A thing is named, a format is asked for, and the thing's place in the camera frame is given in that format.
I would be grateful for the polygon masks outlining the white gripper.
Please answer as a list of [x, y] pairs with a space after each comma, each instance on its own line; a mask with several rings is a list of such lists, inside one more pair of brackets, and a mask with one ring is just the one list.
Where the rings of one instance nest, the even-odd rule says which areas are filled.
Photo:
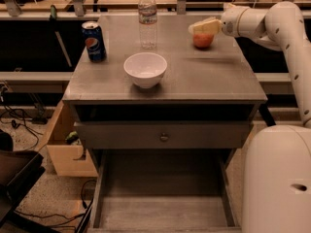
[[208, 17], [189, 26], [190, 34], [218, 34], [221, 29], [231, 37], [246, 37], [246, 20], [244, 15], [249, 7], [233, 6], [226, 8], [221, 16], [221, 21]]

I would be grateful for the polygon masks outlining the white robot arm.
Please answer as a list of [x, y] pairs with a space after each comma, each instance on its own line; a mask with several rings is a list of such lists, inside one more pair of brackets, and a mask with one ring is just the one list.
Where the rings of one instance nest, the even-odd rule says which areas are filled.
[[276, 109], [295, 113], [295, 124], [265, 127], [245, 153], [241, 232], [311, 233], [311, 43], [302, 11], [290, 1], [268, 9], [228, 4], [219, 19], [189, 27], [191, 35], [220, 32], [280, 51], [296, 102]]

